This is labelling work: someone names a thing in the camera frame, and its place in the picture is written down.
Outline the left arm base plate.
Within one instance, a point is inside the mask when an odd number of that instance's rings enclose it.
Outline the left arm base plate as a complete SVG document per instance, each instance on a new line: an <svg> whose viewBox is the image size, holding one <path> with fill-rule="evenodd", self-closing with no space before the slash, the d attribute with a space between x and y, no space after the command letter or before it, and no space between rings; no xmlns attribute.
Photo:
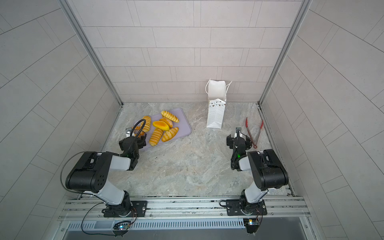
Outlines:
<svg viewBox="0 0 384 240"><path fill-rule="evenodd" d="M144 217L147 210L147 201L131 201L130 206L123 205L106 205L102 210L105 218L129 218L129 217Z"/></svg>

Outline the white cartoon paper bag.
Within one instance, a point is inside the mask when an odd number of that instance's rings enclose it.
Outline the white cartoon paper bag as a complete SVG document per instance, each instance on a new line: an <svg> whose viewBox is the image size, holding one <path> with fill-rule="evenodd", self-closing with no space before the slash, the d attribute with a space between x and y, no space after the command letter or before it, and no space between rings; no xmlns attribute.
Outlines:
<svg viewBox="0 0 384 240"><path fill-rule="evenodd" d="M227 103L227 93L232 82L211 80L207 82L205 91L208 95L207 128L221 129Z"/></svg>

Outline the twisted fake bread top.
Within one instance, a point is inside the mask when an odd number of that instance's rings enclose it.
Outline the twisted fake bread top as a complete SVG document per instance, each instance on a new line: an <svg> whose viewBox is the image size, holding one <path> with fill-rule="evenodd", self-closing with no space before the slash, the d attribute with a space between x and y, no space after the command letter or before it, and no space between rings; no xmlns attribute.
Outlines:
<svg viewBox="0 0 384 240"><path fill-rule="evenodd" d="M174 114L172 114L169 111L162 111L161 114L162 114L162 116L164 118L167 118L167 119L169 119L169 120L171 120L171 121L173 121L175 123L179 123L180 122L180 120Z"/></svg>

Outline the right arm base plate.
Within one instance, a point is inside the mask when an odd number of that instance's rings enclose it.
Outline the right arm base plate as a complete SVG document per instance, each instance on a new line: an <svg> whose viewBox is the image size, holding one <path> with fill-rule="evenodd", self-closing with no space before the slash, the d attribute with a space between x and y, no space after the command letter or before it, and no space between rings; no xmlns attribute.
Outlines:
<svg viewBox="0 0 384 240"><path fill-rule="evenodd" d="M221 200L219 204L227 210L228 216L265 216L268 214L264 200L253 204L243 200Z"/></svg>

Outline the red metal tongs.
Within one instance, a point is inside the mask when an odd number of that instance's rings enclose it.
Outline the red metal tongs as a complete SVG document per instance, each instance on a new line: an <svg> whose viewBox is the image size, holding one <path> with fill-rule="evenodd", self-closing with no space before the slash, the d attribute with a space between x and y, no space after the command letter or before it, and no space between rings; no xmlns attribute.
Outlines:
<svg viewBox="0 0 384 240"><path fill-rule="evenodd" d="M264 120L261 121L261 123L259 124L257 130L254 133L252 133L252 131L251 131L251 127L250 127L248 118L246 118L246 120L245 120L245 126L246 126L246 129L247 129L249 138L251 139L251 142L253 144L253 148L257 149L258 148L258 141L259 141L259 138L260 138L260 135L261 135L261 131L262 131L263 126L264 126Z"/></svg>

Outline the lilac plastic tray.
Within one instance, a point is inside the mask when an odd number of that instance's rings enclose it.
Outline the lilac plastic tray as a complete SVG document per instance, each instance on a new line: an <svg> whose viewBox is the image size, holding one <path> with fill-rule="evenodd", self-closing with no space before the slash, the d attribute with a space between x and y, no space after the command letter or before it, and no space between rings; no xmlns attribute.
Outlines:
<svg viewBox="0 0 384 240"><path fill-rule="evenodd" d="M168 112L175 115L180 121L178 123L174 122L174 127L178 127L179 131L175 135L175 137L173 137L171 140L167 141L167 143L174 141L174 140L177 140L179 138L188 136L192 132L192 128L191 128L191 126L190 126L190 124L186 118L184 111L181 108L175 108L175 109L168 110ZM158 113L158 114L152 115L150 117L151 117L151 120L153 123L154 121L160 120L163 116L161 113ZM145 151L149 148L152 148L152 146L149 143L149 140L150 140L150 137L152 136L152 133L154 132L154 130L155 130L155 127L151 124L150 130L147 132L146 146L141 148L140 151Z"/></svg>

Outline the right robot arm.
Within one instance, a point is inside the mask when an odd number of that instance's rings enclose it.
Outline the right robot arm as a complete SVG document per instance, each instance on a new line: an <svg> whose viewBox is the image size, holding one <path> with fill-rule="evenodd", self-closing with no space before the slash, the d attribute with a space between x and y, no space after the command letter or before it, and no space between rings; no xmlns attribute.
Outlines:
<svg viewBox="0 0 384 240"><path fill-rule="evenodd" d="M231 169L238 172L251 171L253 181L242 191L240 199L226 200L229 216L264 216L267 214L263 197L270 189L279 189L289 183L289 176L280 159L272 149L249 151L251 139L236 128L235 136L227 136L227 146L233 150Z"/></svg>

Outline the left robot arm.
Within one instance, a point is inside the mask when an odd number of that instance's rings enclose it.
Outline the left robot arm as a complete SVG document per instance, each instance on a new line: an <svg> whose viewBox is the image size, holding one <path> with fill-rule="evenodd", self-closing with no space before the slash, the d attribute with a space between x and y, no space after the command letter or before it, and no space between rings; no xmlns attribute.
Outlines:
<svg viewBox="0 0 384 240"><path fill-rule="evenodd" d="M131 201L127 191L118 189L108 180L110 170L132 171L139 160L139 149L146 146L145 133L133 133L119 141L123 153L84 152L68 174L65 187L68 190L94 195L101 199L106 208L102 210L105 218L144 217L146 201Z"/></svg>

